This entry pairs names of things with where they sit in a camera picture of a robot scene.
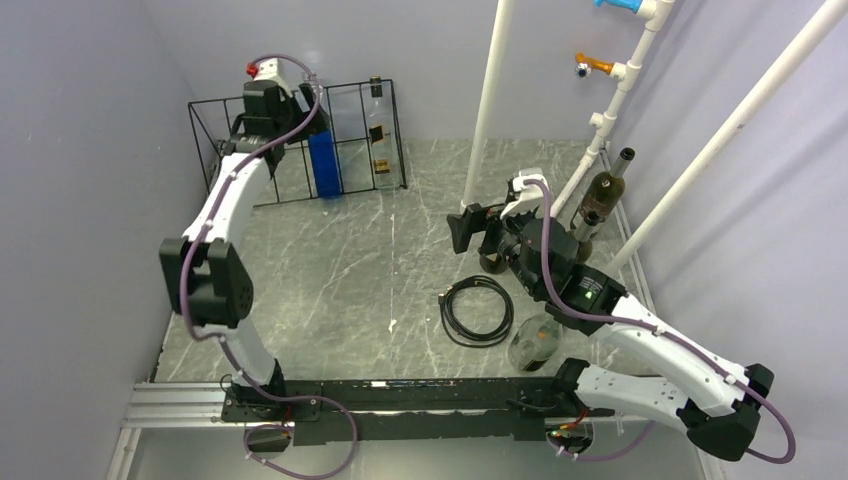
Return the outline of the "clear square liquor bottle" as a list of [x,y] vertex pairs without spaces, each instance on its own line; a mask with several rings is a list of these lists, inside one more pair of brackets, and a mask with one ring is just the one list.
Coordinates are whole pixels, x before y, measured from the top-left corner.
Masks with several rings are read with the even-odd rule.
[[389,90],[380,76],[369,80],[370,106],[366,126],[371,166],[377,189],[395,190],[402,184],[401,163],[395,139],[395,115]]

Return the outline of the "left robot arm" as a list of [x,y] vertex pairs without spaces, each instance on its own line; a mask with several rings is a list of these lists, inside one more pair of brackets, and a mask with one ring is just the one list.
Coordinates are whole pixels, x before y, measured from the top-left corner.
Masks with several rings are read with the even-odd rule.
[[178,238],[162,241],[159,259],[173,311],[196,342],[216,343],[233,369],[225,403],[248,421],[290,416],[284,375],[249,318],[254,286],[238,245],[285,147],[327,128],[322,87],[310,79],[296,98],[282,82],[245,83],[243,111],[222,144],[217,179],[197,217]]

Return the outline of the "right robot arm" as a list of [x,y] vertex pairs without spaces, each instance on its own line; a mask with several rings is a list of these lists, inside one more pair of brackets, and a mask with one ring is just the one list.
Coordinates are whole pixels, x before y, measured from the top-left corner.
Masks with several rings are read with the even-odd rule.
[[494,255],[494,268],[510,270],[559,325],[628,349],[655,373],[634,377],[568,358],[552,379],[555,409],[564,415],[591,409],[634,414],[682,431],[719,459],[754,455],[761,412],[776,411],[767,399],[773,372],[709,351],[655,316],[622,284],[579,262],[577,241],[540,212],[541,204],[536,199],[518,214],[507,204],[473,204],[448,215],[454,252],[466,252],[472,236],[482,233],[483,265]]

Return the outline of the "blue rectangular glass bottle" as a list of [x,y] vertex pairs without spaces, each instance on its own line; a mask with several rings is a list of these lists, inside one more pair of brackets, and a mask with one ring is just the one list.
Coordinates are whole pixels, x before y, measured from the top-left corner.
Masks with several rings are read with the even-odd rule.
[[323,88],[316,78],[304,73],[300,85],[301,93],[309,108],[318,106],[307,131],[307,145],[316,187],[320,198],[335,198],[342,194],[339,165],[335,152],[335,142],[331,131],[332,120],[322,105]]

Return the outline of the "clear round glass bottle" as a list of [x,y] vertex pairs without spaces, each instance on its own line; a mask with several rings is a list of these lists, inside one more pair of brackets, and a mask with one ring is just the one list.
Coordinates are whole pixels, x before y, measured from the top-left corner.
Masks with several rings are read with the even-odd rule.
[[562,335],[562,325],[548,313],[529,317],[508,346],[510,364],[520,372],[540,370],[557,352]]

